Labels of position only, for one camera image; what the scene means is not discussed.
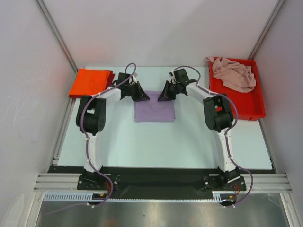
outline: red tray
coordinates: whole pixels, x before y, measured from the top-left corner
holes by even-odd
[[[241,93],[234,91],[222,85],[220,79],[214,78],[213,64],[209,64],[210,75],[210,89],[218,93],[226,93],[227,96],[234,102],[237,107],[239,119],[256,121],[266,116],[263,96],[261,91],[261,84],[258,75],[258,69],[256,62],[253,60],[232,59],[229,60],[239,62],[243,65],[250,65],[251,72],[255,74],[256,86],[248,93]]]

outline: pink cloth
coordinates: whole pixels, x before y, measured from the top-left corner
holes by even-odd
[[[222,80],[223,85],[235,91],[247,93],[256,86],[255,75],[251,66],[245,66],[227,58],[207,57],[206,61],[213,63],[214,77]]]

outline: cable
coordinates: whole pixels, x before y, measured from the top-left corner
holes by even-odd
[[[251,185],[250,185],[250,188],[249,188],[248,192],[245,194],[245,196],[244,196],[241,200],[239,200],[239,201],[236,203],[236,204],[239,204],[240,202],[242,202],[243,200],[245,200],[245,199],[247,198],[247,196],[249,196],[249,194],[250,194],[250,192],[251,192],[251,190],[252,190],[253,184],[254,184],[254,177],[253,177],[252,173],[251,173],[248,169],[239,166],[239,165],[233,160],[232,155],[231,155],[231,152],[230,152],[230,149],[229,149],[229,142],[228,142],[228,135],[227,135],[227,133],[228,133],[229,130],[231,130],[233,127],[235,127],[236,124],[238,123],[238,110],[237,110],[237,108],[236,108],[236,105],[233,103],[233,101],[232,101],[229,97],[227,97],[227,96],[225,96],[225,95],[222,95],[222,94],[219,94],[219,93],[216,93],[216,92],[213,92],[213,91],[211,91],[211,90],[209,90],[209,89],[207,89],[207,88],[205,88],[205,87],[201,87],[201,86],[199,85],[199,81],[200,81],[200,79],[201,79],[201,73],[200,73],[197,69],[195,69],[194,67],[187,66],[187,65],[183,65],[183,66],[179,66],[179,67],[175,68],[174,70],[177,70],[177,69],[180,69],[180,68],[190,68],[190,69],[193,69],[194,71],[196,71],[196,72],[198,73],[198,75],[199,75],[199,78],[198,78],[197,83],[196,83],[197,87],[198,87],[200,90],[202,90],[202,91],[204,91],[204,92],[206,92],[206,93],[208,93],[208,94],[210,94],[210,95],[213,95],[213,96],[220,96],[220,97],[222,97],[222,98],[225,98],[227,101],[229,101],[229,103],[233,106],[233,108],[234,108],[234,110],[235,110],[235,115],[236,115],[236,116],[235,116],[235,122],[234,122],[233,125],[232,125],[231,127],[229,127],[229,128],[226,130],[226,132],[225,132],[225,142],[226,142],[226,147],[227,147],[228,158],[231,160],[231,162],[232,162],[236,167],[238,167],[239,169],[245,171],[245,172],[248,173],[248,174],[250,175],[250,177],[251,177]]]
[[[128,81],[132,76],[133,74],[136,72],[136,69],[137,69],[137,65],[135,63],[129,63],[126,68],[125,68],[125,73],[127,72],[127,69],[129,66],[131,65],[134,65],[134,70],[132,72],[132,74],[130,74],[130,76],[125,79],[124,81],[122,81],[121,83],[115,85],[114,87],[108,87],[106,90],[94,95],[85,105],[84,109],[83,109],[83,112],[82,112],[82,115],[81,115],[81,118],[80,118],[80,128],[81,128],[81,131],[85,134],[85,137],[86,137],[86,158],[89,162],[89,165],[91,166],[91,168],[96,172],[98,173],[99,175],[101,175],[102,177],[106,178],[108,181],[109,181],[109,188],[110,188],[110,191],[108,192],[107,194],[107,197],[102,201],[100,202],[99,204],[97,205],[92,205],[91,207],[94,208],[94,207],[99,207],[101,206],[106,200],[108,200],[108,198],[111,196],[112,192],[113,192],[113,182],[111,181],[111,179],[106,176],[105,174],[99,172],[95,167],[94,165],[92,164],[91,160],[90,160],[90,157],[89,157],[89,135],[87,134],[87,132],[85,131],[84,127],[83,127],[83,120],[84,120],[84,114],[89,106],[89,104],[97,97],[99,97],[100,95],[114,89],[114,88],[117,88],[119,87],[120,85],[124,84],[126,81]],[[59,212],[59,211],[62,211],[62,210],[65,210],[65,209],[68,209],[68,208],[71,208],[71,207],[75,207],[75,206],[79,206],[79,205],[89,205],[88,203],[75,203],[75,204],[72,204],[72,205],[69,205],[67,207],[63,207],[63,208],[60,208],[60,209],[57,209],[57,210],[54,210],[54,211],[51,211],[51,212],[48,212],[48,213],[45,213],[45,215],[51,215],[51,214],[54,214],[56,212]]]

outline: white wall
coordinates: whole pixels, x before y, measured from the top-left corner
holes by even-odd
[[[50,162],[74,74],[33,0],[0,2],[0,223]]]
[[[277,0],[45,0],[78,67],[248,58]]]
[[[266,133],[280,173],[287,173],[303,216],[303,1],[286,2],[256,62]]]

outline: folded orange towel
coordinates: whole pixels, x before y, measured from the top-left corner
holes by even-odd
[[[255,75],[251,66],[245,66],[227,58],[207,57],[206,61],[213,63],[214,78],[220,79],[223,85],[243,93],[250,92],[256,86]]]
[[[79,69],[71,87],[69,97],[81,98],[83,95],[94,95],[104,91],[114,79],[112,71]]]

